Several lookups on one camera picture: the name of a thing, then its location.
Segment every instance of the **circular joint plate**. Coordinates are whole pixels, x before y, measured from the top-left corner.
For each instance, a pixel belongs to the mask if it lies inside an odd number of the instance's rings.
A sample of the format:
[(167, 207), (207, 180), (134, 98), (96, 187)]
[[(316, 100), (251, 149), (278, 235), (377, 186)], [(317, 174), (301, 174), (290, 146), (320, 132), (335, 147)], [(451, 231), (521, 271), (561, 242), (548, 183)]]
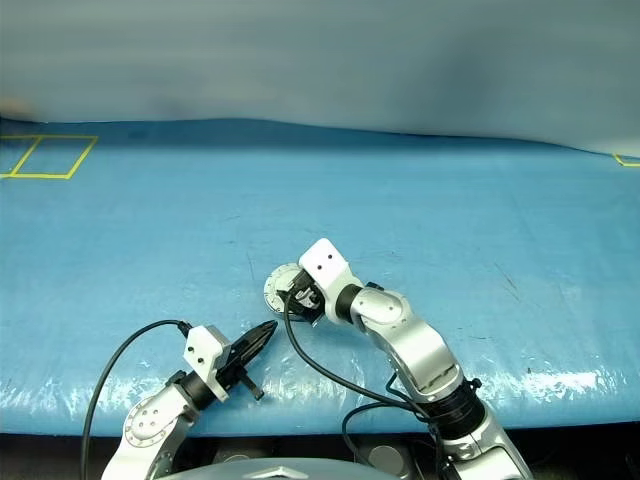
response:
[(297, 263), (287, 263), (280, 265), (267, 277), (264, 284), (264, 300), (271, 310), (276, 313), (284, 311), (284, 302), (278, 296), (278, 290), (288, 290), (289, 284), (301, 270)]

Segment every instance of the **dark floor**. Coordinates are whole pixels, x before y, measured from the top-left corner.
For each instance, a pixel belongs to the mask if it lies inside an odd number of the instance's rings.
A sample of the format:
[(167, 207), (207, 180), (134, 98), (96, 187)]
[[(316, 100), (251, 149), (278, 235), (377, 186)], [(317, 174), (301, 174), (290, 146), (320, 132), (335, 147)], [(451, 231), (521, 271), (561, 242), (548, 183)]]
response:
[[(640, 423), (512, 431), (510, 435), (538, 480), (621, 479), (640, 480)], [(367, 455), (375, 446), (390, 445), (418, 460), (409, 465), (406, 480), (434, 479), (433, 449), (426, 436), (356, 436)], [(92, 442), (90, 478), (100, 473), (119, 440)], [(181, 466), (193, 467), (228, 460), (233, 455), (305, 456), (352, 460), (341, 437), (263, 437), (188, 440)], [(2, 480), (69, 480), (78, 478), (79, 439), (0, 435)]]

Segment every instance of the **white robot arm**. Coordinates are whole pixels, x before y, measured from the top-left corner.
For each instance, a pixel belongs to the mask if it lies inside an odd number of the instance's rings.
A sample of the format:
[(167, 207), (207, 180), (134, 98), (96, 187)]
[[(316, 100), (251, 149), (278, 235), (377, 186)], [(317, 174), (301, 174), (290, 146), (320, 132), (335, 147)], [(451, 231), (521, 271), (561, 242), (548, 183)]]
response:
[(476, 396), (480, 382), (465, 379), (444, 339), (412, 312), (403, 295), (375, 284), (364, 286), (327, 239), (307, 250), (298, 266), (301, 270), (279, 291), (280, 297), (291, 295), (299, 312), (317, 305), (329, 320), (355, 325), (387, 353), (409, 396), (440, 431), (445, 478), (533, 478), (489, 407)]

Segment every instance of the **plastic sheet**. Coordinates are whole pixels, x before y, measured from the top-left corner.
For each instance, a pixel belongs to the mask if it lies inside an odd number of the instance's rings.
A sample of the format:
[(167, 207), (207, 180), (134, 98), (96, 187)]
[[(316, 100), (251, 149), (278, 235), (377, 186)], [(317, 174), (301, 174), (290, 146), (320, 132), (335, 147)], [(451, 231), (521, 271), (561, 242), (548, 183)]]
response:
[[(267, 122), (1, 127), (100, 137), (70, 180), (0, 179), (4, 432), (80, 433), (105, 362), (146, 323), (234, 339), (270, 318), (265, 278), (323, 236), (363, 280), (408, 296), (507, 427), (640, 418), (640, 169), (541, 144)], [(70, 154), (43, 142), (23, 168)], [(360, 385), (391, 374), (353, 329), (296, 330)], [(187, 368), (183, 348), (170, 327), (134, 344), (95, 432), (119, 435), (135, 402)], [(249, 370), (264, 399), (234, 390), (196, 434), (337, 432), (366, 402), (306, 367), (282, 328)], [(423, 426), (384, 409), (353, 428)]]

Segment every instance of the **black cable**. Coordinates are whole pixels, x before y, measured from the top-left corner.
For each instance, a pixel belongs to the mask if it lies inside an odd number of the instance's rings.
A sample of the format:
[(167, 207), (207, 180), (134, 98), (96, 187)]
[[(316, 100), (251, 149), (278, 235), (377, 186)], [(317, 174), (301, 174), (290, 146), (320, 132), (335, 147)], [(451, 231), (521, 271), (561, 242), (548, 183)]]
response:
[(354, 408), (349, 413), (347, 413), (342, 419), (342, 438), (344, 440), (344, 443), (347, 444), (347, 447), (349, 448), (349, 450), (351, 450), (351, 453), (353, 453), (353, 456), (358, 462), (364, 465), (369, 465), (370, 467), (372, 467), (373, 465), (371, 465), (371, 462), (367, 458), (362, 456), (362, 454), (360, 453), (360, 450), (358, 450), (358, 447), (351, 439), (349, 432), (347, 432), (347, 426), (349, 425), (349, 421), (359, 413), (366, 412), (367, 410), (373, 410), (374, 408), (383, 408), (383, 407), (393, 407), (393, 405), (389, 405), (387, 403), (382, 403), (382, 402), (368, 403), (367, 405), (362, 405), (360, 407)]
[(283, 312), (284, 326), (287, 329), (287, 336), (289, 337), (289, 341), (291, 342), (293, 349), (300, 356), (300, 358), (302, 358), (302, 360), (304, 360), (307, 363), (307, 365), (313, 368), (316, 372), (327, 377), (329, 380), (332, 380), (333, 382), (339, 385), (342, 385), (343, 387), (348, 388), (349, 390), (359, 393), (360, 395), (364, 395), (365, 397), (369, 397), (373, 400), (387, 404), (389, 406), (394, 406), (394, 407), (401, 408), (403, 410), (412, 411), (412, 408), (409, 405), (407, 405), (405, 402), (401, 402), (394, 398), (385, 397), (384, 395), (380, 395), (379, 393), (372, 392), (371, 390), (367, 390), (366, 388), (363, 388), (360, 385), (356, 385), (355, 383), (345, 380), (344, 378), (339, 377), (335, 373), (330, 372), (329, 370), (324, 368), (322, 365), (318, 364), (311, 357), (309, 357), (309, 355), (306, 354), (306, 352), (302, 349), (302, 347), (296, 340), (296, 337), (293, 333), (293, 328), (291, 327), (291, 319), (289, 318), (289, 302), (291, 301), (292, 296), (293, 295), (289, 293), (284, 300), (284, 312)]
[(84, 428), (82, 429), (82, 443), (80, 447), (80, 480), (87, 480), (87, 470), (89, 464), (89, 440), (91, 433), (91, 422), (93, 421), (93, 415), (96, 410), (96, 406), (98, 405), (98, 398), (100, 398), (100, 392), (104, 387), (105, 382), (107, 381), (107, 377), (109, 373), (111, 373), (111, 369), (120, 358), (120, 355), (127, 349), (129, 345), (131, 345), (134, 340), (136, 340), (142, 334), (152, 330), (156, 327), (160, 327), (162, 325), (176, 325), (180, 332), (186, 337), (187, 332), (192, 328), (188, 322), (184, 322), (182, 320), (160, 320), (159, 322), (154, 322), (146, 327), (142, 327), (140, 330), (135, 332), (129, 338), (127, 338), (122, 345), (118, 347), (115, 353), (111, 356), (107, 365), (104, 367), (100, 378), (98, 379), (98, 383), (93, 390), (93, 396), (89, 401), (89, 406), (87, 407), (87, 415), (84, 420)]
[(428, 419), (427, 423), (429, 423), (429, 428), (433, 433), (433, 440), (434, 440), (434, 443), (436, 444), (436, 475), (438, 476), (438, 478), (442, 478), (443, 477), (442, 471), (444, 470), (444, 467), (445, 467), (444, 448), (442, 445), (442, 436), (440, 435), (440, 429), (438, 428), (438, 424), (434, 422), (434, 420), (437, 419), (438, 417), (429, 417), (427, 415), (427, 412), (425, 412), (424, 409), (420, 405), (418, 405), (411, 397), (409, 397), (408, 395), (405, 395), (400, 390), (392, 388), (391, 387), (392, 383), (393, 383), (392, 381), (387, 382), (387, 385), (385, 386), (385, 390), (389, 393), (392, 393), (393, 395), (396, 395), (402, 398), (405, 402), (411, 405), (414, 408), (414, 411), (418, 412), (422, 416), (422, 418)]

